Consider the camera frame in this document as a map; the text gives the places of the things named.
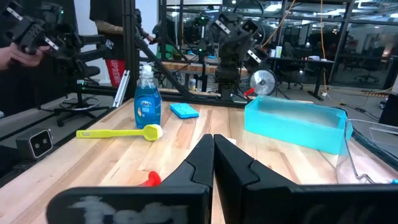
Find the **red plastic piece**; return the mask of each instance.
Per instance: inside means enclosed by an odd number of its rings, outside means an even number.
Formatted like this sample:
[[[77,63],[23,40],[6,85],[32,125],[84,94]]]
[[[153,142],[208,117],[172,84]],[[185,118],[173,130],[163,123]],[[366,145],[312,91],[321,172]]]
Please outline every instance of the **red plastic piece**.
[[[139,187],[155,187],[158,186],[162,182],[159,174],[155,171],[150,171],[148,174],[148,180],[144,183],[138,185]]]
[[[244,92],[244,96],[249,96],[252,93],[254,93],[254,88],[250,88],[248,91]]]

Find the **blue dish soap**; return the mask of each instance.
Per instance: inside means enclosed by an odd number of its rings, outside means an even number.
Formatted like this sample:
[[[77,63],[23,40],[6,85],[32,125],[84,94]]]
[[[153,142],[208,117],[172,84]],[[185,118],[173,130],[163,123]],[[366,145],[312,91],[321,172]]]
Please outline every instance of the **blue dish soap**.
[[[154,84],[154,73],[150,65],[142,68],[134,97],[134,112],[137,128],[142,129],[148,124],[160,125],[162,98]]]

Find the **yellow dish brush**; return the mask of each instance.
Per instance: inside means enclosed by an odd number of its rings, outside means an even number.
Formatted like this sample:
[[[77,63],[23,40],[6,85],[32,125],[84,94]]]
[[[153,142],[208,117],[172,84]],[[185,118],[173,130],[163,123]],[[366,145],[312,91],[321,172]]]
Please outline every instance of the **yellow dish brush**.
[[[144,129],[137,130],[84,130],[77,131],[77,138],[111,138],[122,136],[144,136],[148,141],[158,140],[163,135],[162,127],[157,124],[150,124]]]

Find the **human hand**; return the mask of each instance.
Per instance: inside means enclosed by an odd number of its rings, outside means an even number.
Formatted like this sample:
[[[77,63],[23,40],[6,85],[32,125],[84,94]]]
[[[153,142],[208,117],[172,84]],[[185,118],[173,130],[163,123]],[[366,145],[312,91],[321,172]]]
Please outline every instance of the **human hand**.
[[[50,50],[49,46],[39,47],[36,50],[35,55],[25,54],[18,49],[18,45],[12,43],[9,47],[9,61],[11,59],[17,60],[23,66],[26,67],[36,67],[39,65],[40,61],[43,59],[44,52]]]
[[[151,36],[151,35],[148,35],[147,36],[147,40],[149,41],[149,42],[152,42],[152,41],[154,41],[154,37],[153,36]]]

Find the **plastic tub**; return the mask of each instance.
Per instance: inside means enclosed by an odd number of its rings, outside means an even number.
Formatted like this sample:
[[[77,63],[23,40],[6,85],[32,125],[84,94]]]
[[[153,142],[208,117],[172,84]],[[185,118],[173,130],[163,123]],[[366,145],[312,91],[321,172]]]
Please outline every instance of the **plastic tub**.
[[[339,154],[345,147],[345,111],[327,106],[258,96],[244,109],[246,131]],[[352,135],[352,127],[347,139]]]

